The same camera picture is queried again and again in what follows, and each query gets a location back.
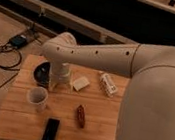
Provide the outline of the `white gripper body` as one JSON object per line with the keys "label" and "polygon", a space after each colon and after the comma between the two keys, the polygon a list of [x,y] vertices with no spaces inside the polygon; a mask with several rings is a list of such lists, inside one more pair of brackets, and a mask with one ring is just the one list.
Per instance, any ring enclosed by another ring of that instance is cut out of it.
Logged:
{"label": "white gripper body", "polygon": [[71,72],[69,63],[52,62],[49,69],[49,87],[48,89],[53,92],[54,87],[63,83],[70,82]]}

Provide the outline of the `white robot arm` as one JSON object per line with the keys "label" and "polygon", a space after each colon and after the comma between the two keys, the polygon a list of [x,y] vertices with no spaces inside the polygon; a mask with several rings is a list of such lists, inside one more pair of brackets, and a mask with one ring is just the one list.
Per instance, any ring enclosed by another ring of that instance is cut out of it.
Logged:
{"label": "white robot arm", "polygon": [[153,44],[78,45],[60,33],[42,46],[59,83],[71,64],[127,77],[115,140],[175,140],[175,46]]}

